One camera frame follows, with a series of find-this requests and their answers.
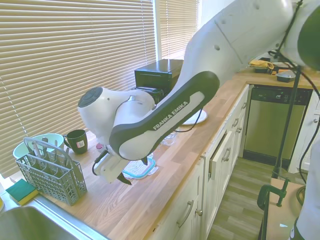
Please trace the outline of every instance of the dishwasher control panel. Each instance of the dishwasher control panel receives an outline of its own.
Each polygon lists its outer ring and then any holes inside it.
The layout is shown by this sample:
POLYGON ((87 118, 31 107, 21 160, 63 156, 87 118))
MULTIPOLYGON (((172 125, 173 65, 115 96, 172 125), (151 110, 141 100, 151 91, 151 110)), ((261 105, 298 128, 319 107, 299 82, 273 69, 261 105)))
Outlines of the dishwasher control panel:
MULTIPOLYGON (((310 89, 299 88, 295 96, 294 104, 303 106, 308 105, 311 93, 312 90, 310 89)), ((291 94, 292 88, 290 87, 267 87, 255 85, 251 92, 251 100, 289 104, 291 94)))

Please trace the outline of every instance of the bowl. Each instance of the bowl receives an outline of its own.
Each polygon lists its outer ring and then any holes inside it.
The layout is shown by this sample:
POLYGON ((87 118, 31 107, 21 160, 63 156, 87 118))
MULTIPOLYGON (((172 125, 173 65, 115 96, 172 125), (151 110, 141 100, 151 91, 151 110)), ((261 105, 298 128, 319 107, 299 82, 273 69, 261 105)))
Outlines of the bowl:
MULTIPOLYGON (((60 134, 57 134, 57 133, 46 133, 46 134, 41 134, 41 135, 38 135, 38 136, 34 136, 33 139, 36 139, 36 140, 42 140, 42 138, 45 137, 48 139, 48 143, 51 144, 51 145, 55 145, 55 140, 57 140, 58 142, 58 147, 61 148, 61 149, 64 149, 64 137, 60 134)), ((46 150, 47 152, 52 152, 53 149, 51 148, 48 148, 46 150)), ((22 158, 24 155, 28 154, 29 153, 29 150, 27 148, 27 146, 25 145, 24 142, 20 143, 14 150, 13 150, 13 156, 16 158, 16 159, 19 159, 19 158, 22 158)))

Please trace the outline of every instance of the green mug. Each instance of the green mug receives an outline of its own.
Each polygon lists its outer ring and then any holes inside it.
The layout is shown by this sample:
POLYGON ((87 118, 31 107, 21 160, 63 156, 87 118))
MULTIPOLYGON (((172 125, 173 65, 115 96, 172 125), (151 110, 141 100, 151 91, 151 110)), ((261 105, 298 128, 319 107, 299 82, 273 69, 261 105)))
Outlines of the green mug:
POLYGON ((84 154, 88 150, 88 139, 85 130, 73 130, 67 135, 63 135, 63 137, 64 144, 71 148, 75 154, 84 154))

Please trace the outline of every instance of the wire basket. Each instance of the wire basket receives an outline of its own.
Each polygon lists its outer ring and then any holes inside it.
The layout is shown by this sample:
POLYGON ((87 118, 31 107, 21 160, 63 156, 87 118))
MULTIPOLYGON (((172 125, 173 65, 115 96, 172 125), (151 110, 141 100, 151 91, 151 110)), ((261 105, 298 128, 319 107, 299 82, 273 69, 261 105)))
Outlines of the wire basket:
POLYGON ((48 194, 70 206, 87 192, 80 163, 74 161, 61 148, 50 145, 44 141, 25 137, 28 142, 34 142, 44 148, 52 148, 54 152, 45 152, 37 149, 16 160, 24 178, 38 191, 48 194))

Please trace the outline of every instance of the cabinet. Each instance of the cabinet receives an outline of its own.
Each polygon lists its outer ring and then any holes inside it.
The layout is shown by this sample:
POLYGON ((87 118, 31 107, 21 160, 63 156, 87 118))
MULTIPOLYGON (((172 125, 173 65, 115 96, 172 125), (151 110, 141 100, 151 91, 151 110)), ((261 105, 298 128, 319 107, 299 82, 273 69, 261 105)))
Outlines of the cabinet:
POLYGON ((239 154, 248 91, 247 85, 149 239, 208 238, 239 154))
POLYGON ((198 222, 200 223, 200 221, 198 221, 198 219, 200 216, 197 214, 198 204, 199 204, 198 196, 196 197, 194 202, 189 201, 188 204, 190 207, 190 215, 189 217, 187 217, 183 226, 179 229, 174 240, 198 240, 199 239, 200 224, 198 224, 198 222))
MULTIPOLYGON (((307 146, 313 137, 318 121, 319 121, 319 116, 320 116, 320 103, 319 103, 319 98, 315 91, 312 92, 304 119, 303 123, 301 125, 301 129, 298 135, 298 139, 295 144, 295 148, 293 151, 293 155, 291 158, 290 166, 288 169, 289 173, 297 173, 299 171, 299 164, 300 160, 307 149, 307 146)), ((320 136, 320 131, 318 132, 316 138, 314 139, 313 143, 315 143, 320 136)), ((307 154, 305 155, 301 169, 308 171, 309 170, 309 165, 310 165, 310 152, 311 152, 311 147, 307 154)))
POLYGON ((191 175, 165 211, 151 240, 199 240, 202 217, 204 160, 199 159, 191 175))
POLYGON ((246 86, 232 107, 225 123, 220 127, 217 136, 203 154, 205 172, 203 175, 203 216, 200 226, 202 240, 208 237, 239 155, 248 91, 249 86, 246 86))
MULTIPOLYGON (((304 144, 302 146, 302 151, 300 152, 299 155, 299 159, 296 165, 296 168, 299 168, 300 165, 300 159, 302 158, 305 150, 307 149, 309 142, 311 140, 311 138, 313 137, 313 135, 315 134, 317 125, 318 125, 318 121, 319 121, 319 115, 314 114, 312 119, 307 119, 305 120, 306 126, 307 126, 307 131, 306 131, 306 135, 305 135, 305 139, 304 139, 304 144)), ((311 153, 311 148, 313 146, 313 144, 315 142, 317 142, 317 140, 319 140, 320 137, 320 132, 317 133, 315 139, 313 140, 308 152, 305 154, 303 161, 302 161, 302 165, 301 165, 301 169, 309 171, 309 165, 310 165, 310 153, 311 153)))
POLYGON ((234 169, 234 166, 236 164, 237 158, 239 156, 239 150, 240 150, 240 144, 241 144, 241 139, 242 139, 242 134, 244 132, 244 122, 245 122, 245 113, 246 111, 244 110, 246 107, 247 103, 245 103, 242 106, 242 111, 240 112, 238 118, 237 118, 237 125, 232 126, 232 132, 234 135, 233 138, 233 148, 232 148, 232 156, 231 156, 231 167, 234 169))

